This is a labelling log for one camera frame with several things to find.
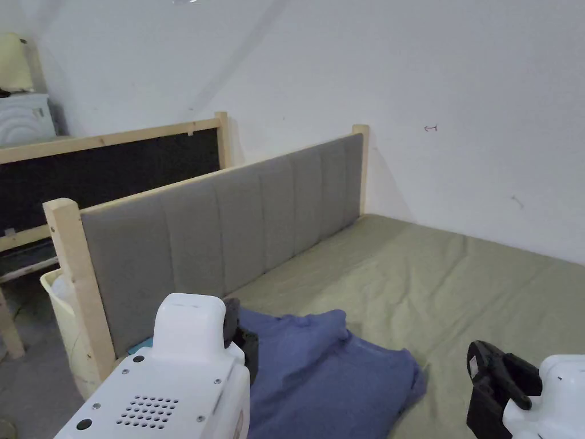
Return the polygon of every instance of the small blue object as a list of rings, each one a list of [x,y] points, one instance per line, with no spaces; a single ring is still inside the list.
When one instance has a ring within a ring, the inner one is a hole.
[[[240,309],[240,325],[260,339],[249,439],[384,439],[426,393],[410,352],[356,337],[345,318],[341,310],[279,318]],[[152,339],[128,352],[142,346]]]
[[[136,346],[133,346],[130,349],[128,349],[128,355],[134,355],[138,351],[138,349],[144,348],[144,347],[146,347],[146,348],[152,347],[152,337],[147,338],[142,343],[138,343]]]

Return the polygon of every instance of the wooden frame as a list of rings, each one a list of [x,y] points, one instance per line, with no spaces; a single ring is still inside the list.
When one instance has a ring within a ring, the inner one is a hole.
[[[353,134],[363,134],[364,145],[362,151],[362,185],[360,187],[360,215],[366,213],[366,183],[367,183],[367,159],[370,148],[370,127],[369,125],[354,125]]]
[[[192,135],[195,131],[212,128],[217,128],[218,130],[219,167],[220,169],[230,167],[232,165],[232,155],[229,142],[229,120],[228,113],[225,111],[218,111],[215,113],[215,118],[203,121],[158,126],[155,128],[139,129],[136,131],[126,131],[87,138],[57,139],[51,142],[33,143],[31,145],[4,148],[0,149],[0,165],[18,162],[20,160],[38,159],[40,157],[54,156],[82,151],[85,149],[101,148],[103,146],[120,145],[123,143],[181,133]],[[47,225],[23,230],[13,235],[0,236],[0,252],[29,244],[31,242],[40,241],[41,239],[50,236],[51,233],[49,232]]]
[[[365,182],[367,169],[367,148],[369,142],[369,127],[367,125],[354,125],[352,134],[362,133],[363,141],[363,163],[362,163],[362,187],[360,193],[360,214],[363,213],[365,202]],[[222,142],[228,142],[225,139],[226,130],[222,127]],[[231,163],[229,155],[224,156],[224,164]],[[108,201],[101,205],[88,207],[82,212],[102,208],[105,205],[113,205],[121,200],[137,199],[148,194],[153,194],[169,187],[182,186],[190,184],[195,180],[203,180],[214,176],[218,173],[231,172],[241,167],[251,166],[249,163],[241,166],[221,169],[217,172],[204,174],[192,179],[179,181],[167,186],[154,188],[149,191],[141,192],[118,200]],[[88,347],[88,363],[91,363],[93,377],[95,377],[96,388],[112,372],[115,367],[115,354],[113,349],[112,338],[110,336],[108,323],[105,318],[104,308],[98,289],[98,284],[91,262],[83,224],[81,222],[81,211],[77,203],[67,198],[49,201],[43,204],[47,223],[53,238],[57,257],[63,269],[66,282],[73,292],[72,307],[74,313],[78,315],[78,325],[82,342]]]
[[[0,334],[2,334],[2,339],[4,340],[6,349],[13,359],[19,358],[25,354],[25,348],[22,345],[16,326],[12,321],[10,310],[6,304],[6,299],[2,292],[2,286],[0,286]]]

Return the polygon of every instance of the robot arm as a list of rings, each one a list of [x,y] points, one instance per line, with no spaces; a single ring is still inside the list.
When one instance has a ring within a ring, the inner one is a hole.
[[[473,382],[467,425],[477,438],[585,437],[585,355],[553,355],[537,369],[475,341],[467,370]]]
[[[125,358],[56,438],[245,439],[245,359],[255,356],[257,364],[257,337],[244,334],[252,347],[246,354],[233,342],[225,348],[225,314],[217,297],[169,295],[156,315],[153,347]]]

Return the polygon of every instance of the wrinkled fabric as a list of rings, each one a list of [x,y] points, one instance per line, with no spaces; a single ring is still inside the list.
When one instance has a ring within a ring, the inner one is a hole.
[[[475,439],[469,344],[488,340],[539,365],[583,352],[585,267],[375,215],[317,244],[230,297],[270,315],[347,313],[371,343],[406,347],[425,371],[425,397],[392,439]]]
[[[341,310],[280,318],[240,310],[240,325],[260,338],[250,439],[385,438],[425,393],[410,352],[356,337],[345,318]]]

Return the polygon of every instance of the white bucket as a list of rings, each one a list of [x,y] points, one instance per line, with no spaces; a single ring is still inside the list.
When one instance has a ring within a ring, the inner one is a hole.
[[[95,382],[95,375],[88,367],[87,359],[91,358],[90,353],[80,337],[79,325],[73,308],[67,300],[67,292],[63,294],[61,291],[58,295],[53,291],[53,283],[62,273],[60,268],[45,273],[40,277],[40,282],[51,298],[75,385],[81,396],[87,400],[98,388],[99,383]]]

